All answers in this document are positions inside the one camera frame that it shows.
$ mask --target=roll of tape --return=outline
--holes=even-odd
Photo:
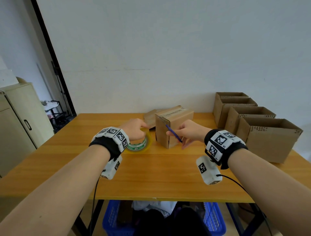
[[[145,139],[138,143],[129,143],[126,149],[126,153],[137,153],[146,151],[152,144],[152,138],[149,129],[141,128],[146,133]]]

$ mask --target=black pants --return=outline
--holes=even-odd
[[[191,208],[183,208],[172,220],[171,227],[168,226],[161,212],[149,210],[141,218],[133,236],[210,236],[206,225],[200,216]]]

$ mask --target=wrist strap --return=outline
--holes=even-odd
[[[107,127],[96,134],[90,145],[102,145],[110,152],[109,160],[116,160],[128,146],[130,140],[123,129]]]
[[[205,153],[212,162],[221,165],[222,170],[229,168],[228,159],[234,151],[241,148],[248,150],[242,139],[222,129],[214,129],[208,132],[204,143],[206,145]]]

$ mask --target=person's left arm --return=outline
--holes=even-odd
[[[119,128],[138,140],[141,127],[132,119]],[[109,159],[107,148],[88,147],[22,201],[0,223],[0,235],[67,235]]]

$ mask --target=black handle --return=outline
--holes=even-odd
[[[24,122],[25,122],[25,124],[27,125],[28,129],[29,129],[29,130],[32,130],[32,128],[31,128],[30,124],[28,123],[28,121],[27,121],[27,120],[24,120]]]

